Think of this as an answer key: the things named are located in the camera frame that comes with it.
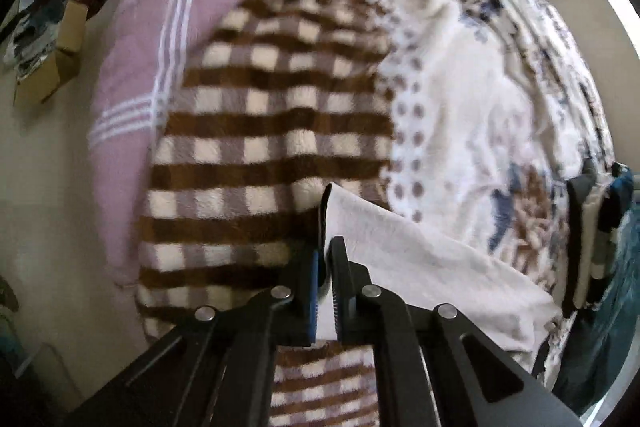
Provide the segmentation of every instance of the dark blue cloth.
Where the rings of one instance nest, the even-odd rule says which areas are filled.
[[[598,231],[604,232],[604,236],[608,241],[604,244],[599,244],[598,247],[603,251],[593,252],[594,261],[599,258],[603,266],[606,267],[606,259],[612,255],[616,250],[616,245],[611,241],[611,230],[620,226],[622,216],[626,214],[631,201],[634,197],[634,174],[630,170],[622,172],[618,178],[613,180],[613,183],[609,185],[605,193],[605,197],[602,200],[600,211],[598,213]],[[600,302],[604,292],[611,282],[611,270],[606,270],[606,276],[602,279],[591,279],[589,283],[589,292],[587,293],[588,303]]]
[[[578,311],[553,393],[583,414],[611,387],[625,362],[640,314],[640,205],[625,214],[612,280],[602,301]]]

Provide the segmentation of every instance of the clothes pile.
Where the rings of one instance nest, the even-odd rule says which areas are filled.
[[[36,70],[55,48],[65,5],[66,0],[51,0],[18,22],[4,55],[4,63],[17,69],[18,80]]]
[[[640,208],[634,176],[584,173],[567,182],[570,213],[567,292],[562,309],[574,325],[554,393],[584,413],[620,373],[640,315]]]
[[[449,299],[555,380],[575,269],[565,181],[588,157],[604,178],[614,156],[548,3],[120,0],[108,42],[89,135],[98,229],[149,341],[199,306],[243,304],[300,248],[321,248],[335,184],[344,235],[357,231],[340,208],[386,234],[362,258],[383,285],[418,305]],[[370,349],[330,330],[281,351],[272,425],[377,421]]]

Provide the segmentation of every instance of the blanket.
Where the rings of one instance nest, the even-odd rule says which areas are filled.
[[[271,285],[337,181],[384,203],[392,125],[365,0],[243,0],[192,58],[150,172],[140,221],[149,336],[188,310]]]
[[[164,131],[187,57],[240,0],[117,0],[103,37],[107,50],[94,92],[88,136],[97,229],[108,273],[120,287],[138,281],[134,223],[151,151]]]
[[[300,31],[303,20],[320,27]],[[256,44],[272,47],[254,55]],[[600,170],[612,161],[602,106],[543,0],[245,0],[192,57],[154,156],[141,222],[146,331],[273,283],[291,252],[316,242],[329,181],[388,200],[427,234],[493,256],[557,298],[562,179],[585,156]],[[305,425],[374,423],[376,403],[358,401],[371,372],[366,350],[283,350],[276,425],[300,423],[295,411],[311,411]]]

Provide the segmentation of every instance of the cardboard box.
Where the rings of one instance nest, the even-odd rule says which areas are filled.
[[[28,107],[47,100],[80,71],[87,6],[68,1],[60,21],[56,48],[27,77],[16,83],[14,105]]]

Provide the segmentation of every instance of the metal screw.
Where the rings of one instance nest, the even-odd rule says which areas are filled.
[[[271,288],[271,297],[274,299],[286,299],[291,296],[291,288],[287,288],[286,286],[274,286]]]
[[[216,316],[216,311],[211,306],[201,306],[194,313],[194,317],[200,322],[209,322]]]
[[[441,304],[438,306],[438,315],[443,319],[455,319],[458,309],[453,304]]]
[[[380,286],[376,286],[375,284],[367,284],[366,286],[362,287],[362,294],[365,297],[376,298],[382,295],[382,290],[380,289]]]

